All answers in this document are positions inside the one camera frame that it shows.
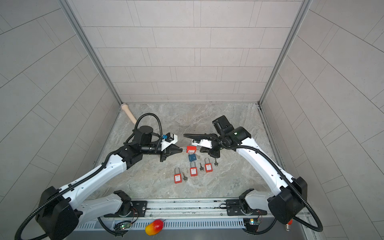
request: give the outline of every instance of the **black mounting plate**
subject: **black mounting plate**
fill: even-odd
[[[144,217],[145,212],[147,210],[147,201],[132,201],[132,207],[136,208],[139,212],[136,212],[135,210],[135,216],[133,216],[133,211],[131,211],[127,216],[125,217],[137,217],[137,214],[139,214],[139,217]],[[104,217],[121,217],[118,214],[106,214]]]
[[[267,215],[267,212],[260,209],[255,209],[251,214],[244,214],[239,206],[239,199],[227,199],[226,204],[236,205],[236,206],[227,206],[228,216],[248,216],[248,215]]]

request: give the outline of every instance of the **toy fruit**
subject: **toy fruit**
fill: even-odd
[[[162,220],[154,220],[151,224],[145,227],[145,232],[149,235],[158,234],[163,229],[164,223]]]

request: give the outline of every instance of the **gray marble surface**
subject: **gray marble surface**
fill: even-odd
[[[243,126],[258,145],[274,160],[270,142],[265,133],[256,104],[130,104],[129,109],[138,118],[144,113],[156,114],[162,125],[163,134],[172,132],[179,137],[176,143],[179,147],[190,145],[191,139],[183,137],[183,133],[216,133],[212,121],[225,115],[236,128]],[[146,116],[140,125],[149,125],[154,132],[159,133],[159,127],[154,117]],[[134,124],[124,112],[121,112],[107,140],[99,163],[106,155],[122,146],[132,133]],[[199,170],[199,163],[204,166],[206,153],[197,153],[198,176],[189,174],[190,162],[185,152],[174,154],[164,162],[159,156],[144,155],[143,159],[133,167],[111,179],[89,199],[96,199],[113,193],[116,190],[125,191],[131,198],[201,198],[201,197],[238,197],[249,188],[258,191],[269,191],[269,187],[258,172],[238,153],[232,150],[221,150],[217,159],[218,166],[213,172]],[[174,169],[179,167],[188,177],[188,181],[175,184]]]

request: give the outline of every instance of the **tiled wall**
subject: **tiled wall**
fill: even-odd
[[[68,0],[123,102],[255,102],[301,2]]]
[[[56,0],[0,1],[0,239],[91,169],[118,109]]]
[[[384,1],[314,0],[262,108],[323,238],[384,237]]]

